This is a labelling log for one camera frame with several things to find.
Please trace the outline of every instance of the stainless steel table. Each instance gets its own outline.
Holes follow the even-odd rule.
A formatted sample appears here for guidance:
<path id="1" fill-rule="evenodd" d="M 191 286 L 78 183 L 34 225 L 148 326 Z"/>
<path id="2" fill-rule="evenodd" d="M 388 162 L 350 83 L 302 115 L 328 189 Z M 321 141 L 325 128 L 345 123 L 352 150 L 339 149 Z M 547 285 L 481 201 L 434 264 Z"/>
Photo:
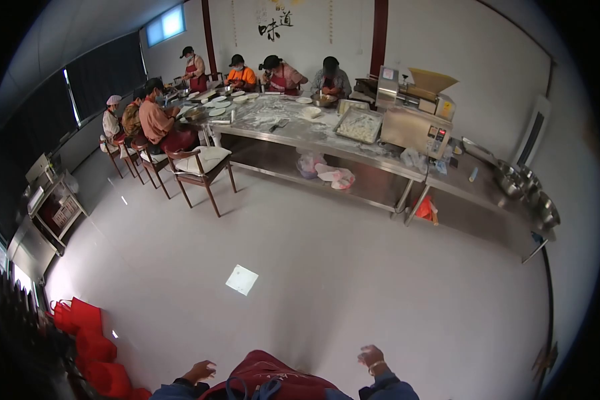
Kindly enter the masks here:
<path id="1" fill-rule="evenodd" d="M 321 116 L 312 120 L 302 114 L 306 105 L 295 100 L 296 97 L 286 95 L 261 95 L 245 104 L 232 103 L 224 115 L 213 118 L 224 119 L 226 124 L 210 124 L 211 118 L 204 118 L 199 123 L 209 126 L 216 134 L 234 136 L 234 143 L 229 147 L 233 152 L 232 164 L 351 196 L 391 211 L 392 217 L 405 211 L 405 225 L 411 222 L 424 197 L 430 194 L 438 208 L 440 225 L 519 254 L 528 253 L 531 231 L 543 236 L 544 242 L 531 256 L 523 258 L 523 263 L 547 241 L 555 240 L 553 230 L 538 228 L 527 204 L 513 202 L 504 196 L 493 180 L 491 169 L 476 158 L 467 154 L 455 156 L 458 168 L 449 167 L 446 176 L 433 167 L 427 173 L 421 173 L 400 160 L 401 148 L 367 145 L 337 136 L 333 128 L 339 116 L 334 109 L 323 109 Z M 229 124 L 232 110 L 236 111 L 236 119 Z M 269 132 L 269 128 L 282 118 L 288 118 L 289 123 Z M 296 148 L 325 154 L 329 165 L 350 169 L 356 181 L 349 189 L 339 191 L 332 189 L 328 182 L 303 178 L 295 165 L 299 158 Z M 475 166 L 479 172 L 471 183 L 468 178 Z M 414 192 L 420 192 L 420 195 L 416 198 Z"/>
<path id="2" fill-rule="evenodd" d="M 232 104 L 224 113 L 236 110 L 236 121 L 230 125 L 212 124 L 220 134 L 240 137 L 233 147 L 232 164 L 291 180 L 315 188 L 349 195 L 368 204 L 392 212 L 403 212 L 414 182 L 423 182 L 424 174 L 409 168 L 400 160 L 400 148 L 366 145 L 336 136 L 339 121 L 334 109 L 323 109 L 316 119 L 304 117 L 306 104 L 286 95 L 261 95 L 253 102 Z M 269 132 L 281 118 L 288 118 L 284 128 Z M 355 183 L 346 190 L 334 190 L 329 182 L 305 179 L 296 169 L 300 154 L 296 148 L 326 155 L 328 164 L 350 169 Z"/>

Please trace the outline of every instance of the metal tray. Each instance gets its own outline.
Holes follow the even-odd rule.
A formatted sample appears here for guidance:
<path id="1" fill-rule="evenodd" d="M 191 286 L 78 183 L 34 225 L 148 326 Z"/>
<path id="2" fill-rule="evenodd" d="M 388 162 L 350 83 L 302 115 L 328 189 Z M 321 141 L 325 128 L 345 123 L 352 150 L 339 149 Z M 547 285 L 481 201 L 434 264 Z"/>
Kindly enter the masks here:
<path id="1" fill-rule="evenodd" d="M 483 163 L 487 163 L 496 167 L 498 166 L 498 159 L 486 148 L 483 148 L 479 144 L 472 142 L 472 140 L 467 139 L 464 136 L 462 137 L 462 143 L 468 154 L 474 156 Z"/>
<path id="2" fill-rule="evenodd" d="M 340 112 L 340 107 L 341 107 L 341 106 L 342 106 L 344 103 L 354 103 L 354 104 L 361 104 L 361 105 L 363 106 L 363 107 L 360 107 L 360 106 L 357 106 L 357 105 L 356 105 L 356 106 L 349 106 L 349 107 L 355 107 L 355 108 L 357 108 L 357 109 L 366 109 L 366 110 L 369 110 L 369 109 L 370 109 L 370 108 L 369 108 L 369 103 L 366 103 L 366 102 L 364 102 L 364 101 L 358 101 L 358 100 L 348 100 L 348 99 L 340 99 L 340 100 L 338 101 L 338 108 L 337 108 L 337 113 L 338 113 L 338 114 L 340 114 L 340 115 L 344 114 L 344 113 L 341 113 L 341 112 Z"/>
<path id="3" fill-rule="evenodd" d="M 343 135 L 341 133 L 338 133 L 338 128 L 340 127 L 340 124 L 343 123 L 344 120 L 346 120 L 347 118 L 349 118 L 350 115 L 355 114 L 355 113 L 360 113 L 360 114 L 367 114 L 367 115 L 371 115 L 371 116 L 377 116 L 379 117 L 380 121 L 378 121 L 378 125 L 376 126 L 376 130 L 374 132 L 374 139 L 371 141 L 364 141 L 364 140 L 359 140 L 359 139 L 354 139 L 352 137 Z M 359 109 L 359 108 L 355 108 L 355 107 L 349 107 L 347 109 L 347 111 L 340 117 L 340 120 L 338 121 L 338 123 L 336 124 L 336 126 L 333 127 L 333 132 L 336 133 L 336 135 L 341 136 L 343 138 L 347 138 L 350 140 L 355 140 L 355 141 L 359 141 L 362 143 L 367 143 L 367 144 L 373 144 L 376 142 L 377 138 L 378 138 L 378 133 L 380 133 L 380 127 L 382 126 L 382 121 L 383 121 L 383 115 L 380 113 L 376 113 L 375 111 L 368 111 L 368 110 L 364 110 L 364 109 Z"/>

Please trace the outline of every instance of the orange shirt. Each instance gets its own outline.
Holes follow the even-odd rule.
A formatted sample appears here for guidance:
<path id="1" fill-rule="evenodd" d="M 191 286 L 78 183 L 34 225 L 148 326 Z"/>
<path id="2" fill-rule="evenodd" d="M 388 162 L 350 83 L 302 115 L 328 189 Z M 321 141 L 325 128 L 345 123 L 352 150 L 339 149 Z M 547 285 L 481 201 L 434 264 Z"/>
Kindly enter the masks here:
<path id="1" fill-rule="evenodd" d="M 229 72 L 229 78 L 225 80 L 225 83 L 228 84 L 229 81 L 232 79 L 241 79 L 247 82 L 248 84 L 256 84 L 256 74 L 251 68 L 248 68 L 247 66 L 245 66 L 241 71 L 236 71 L 235 69 L 232 69 L 231 72 Z"/>

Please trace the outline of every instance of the wooden chair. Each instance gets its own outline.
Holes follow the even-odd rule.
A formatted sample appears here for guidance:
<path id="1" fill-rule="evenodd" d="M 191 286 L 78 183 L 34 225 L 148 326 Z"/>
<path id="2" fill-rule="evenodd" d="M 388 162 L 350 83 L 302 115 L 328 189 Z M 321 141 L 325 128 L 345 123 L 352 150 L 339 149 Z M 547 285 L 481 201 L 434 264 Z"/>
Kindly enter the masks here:
<path id="1" fill-rule="evenodd" d="M 175 165 L 173 164 L 173 160 L 179 160 L 179 159 L 184 159 L 184 158 L 189 158 L 189 157 L 195 156 L 196 163 L 198 164 L 198 170 L 203 171 L 202 163 L 200 163 L 200 157 L 198 156 L 200 154 L 200 150 L 193 150 L 190 152 L 165 151 L 165 153 L 167 154 L 167 159 L 169 160 L 169 165 L 171 165 L 171 171 L 173 171 L 173 177 L 178 182 L 178 185 L 180 186 L 180 190 L 182 191 L 182 194 L 184 195 L 184 199 L 187 201 L 187 204 L 189 204 L 189 208 L 193 208 L 193 206 L 191 205 L 191 202 L 189 201 L 187 192 L 185 192 L 185 190 L 184 190 L 184 187 L 182 185 L 183 182 L 191 183 L 191 184 L 194 184 L 197 186 L 204 186 L 205 189 L 207 190 L 207 194 L 209 195 L 209 199 L 211 200 L 211 204 L 213 204 L 214 210 L 216 210 L 216 215 L 218 216 L 218 218 L 220 218 L 220 212 L 218 212 L 218 207 L 216 205 L 216 201 L 214 200 L 214 196 L 211 193 L 211 188 L 209 188 L 209 185 L 211 185 L 211 183 L 213 183 L 214 179 L 216 178 L 216 176 L 218 176 L 220 171 L 222 171 L 224 168 L 226 168 L 229 171 L 229 178 L 231 179 L 231 187 L 233 188 L 233 192 L 238 193 L 235 190 L 235 182 L 233 181 L 233 173 L 231 172 L 231 163 L 229 162 L 231 155 L 230 154 L 227 155 L 224 158 L 224 160 L 220 161 L 220 163 L 218 163 L 218 165 L 216 165 L 214 167 L 214 169 L 212 169 L 211 171 L 205 172 L 203 175 L 198 176 L 193 173 L 177 170 Z"/>
<path id="2" fill-rule="evenodd" d="M 113 144 L 118 146 L 119 153 L 122 153 L 122 148 L 125 146 L 125 139 L 126 139 L 125 133 L 120 132 L 112 140 Z M 142 180 L 142 177 L 140 176 L 140 174 L 138 173 L 138 170 L 136 168 L 136 160 L 138 160 L 138 158 L 140 158 L 140 154 L 138 152 L 136 152 L 134 154 L 129 155 L 128 157 L 122 158 L 122 160 L 124 160 L 125 164 L 127 164 L 127 168 L 129 168 L 129 172 L 131 172 L 131 176 L 133 176 L 133 178 L 136 178 L 136 177 L 139 178 L 140 182 L 142 182 L 142 184 L 144 185 L 144 180 Z"/>
<path id="3" fill-rule="evenodd" d="M 124 179 L 122 177 L 122 172 L 120 172 L 120 169 L 118 168 L 118 165 L 116 164 L 116 160 L 114 159 L 114 157 L 118 156 L 120 154 L 120 148 L 118 148 L 116 151 L 110 151 L 109 150 L 109 146 L 106 140 L 102 140 L 100 139 L 100 147 L 102 148 L 102 145 L 104 144 L 104 150 L 105 153 L 107 153 L 109 155 L 109 158 L 111 160 L 111 163 L 113 164 L 113 167 L 116 169 L 116 171 L 118 171 L 118 175 L 120 175 L 120 179 Z"/>
<path id="4" fill-rule="evenodd" d="M 144 170 L 146 171 L 146 174 L 149 175 L 149 179 L 151 180 L 151 183 L 153 184 L 153 188 L 157 189 L 158 186 L 155 185 L 155 182 L 153 181 L 153 178 L 151 176 L 151 174 L 149 173 L 149 170 L 153 171 L 155 173 L 155 176 L 158 177 L 158 182 L 160 182 L 160 186 L 162 187 L 162 190 L 164 192 L 164 195 L 167 196 L 167 199 L 171 199 L 171 197 L 169 197 L 169 194 L 167 193 L 167 189 L 164 187 L 164 183 L 162 182 L 162 179 L 160 178 L 160 174 L 159 172 L 164 169 L 165 166 L 167 166 L 169 164 L 169 158 L 165 158 L 164 160 L 160 161 L 159 163 L 153 163 L 153 159 L 151 158 L 151 153 L 149 153 L 149 140 L 147 140 L 147 138 L 145 138 L 142 135 L 136 135 L 136 137 L 133 139 L 133 141 L 131 142 L 131 148 L 133 148 L 138 155 L 140 155 L 141 152 L 144 152 L 147 155 L 147 158 L 149 159 L 149 161 L 145 160 L 144 158 L 140 157 L 140 159 L 142 160 L 142 165 L 144 167 Z"/>

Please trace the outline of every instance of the stainless steel machine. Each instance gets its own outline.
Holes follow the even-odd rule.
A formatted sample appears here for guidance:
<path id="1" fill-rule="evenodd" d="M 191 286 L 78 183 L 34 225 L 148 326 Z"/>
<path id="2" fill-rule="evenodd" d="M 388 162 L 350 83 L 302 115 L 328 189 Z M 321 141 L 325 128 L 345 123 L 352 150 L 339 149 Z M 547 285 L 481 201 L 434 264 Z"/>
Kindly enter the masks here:
<path id="1" fill-rule="evenodd" d="M 376 105 L 384 108 L 380 141 L 413 147 L 435 159 L 442 157 L 456 104 L 440 92 L 455 84 L 451 76 L 409 68 L 414 84 L 398 82 L 397 70 L 382 66 Z"/>

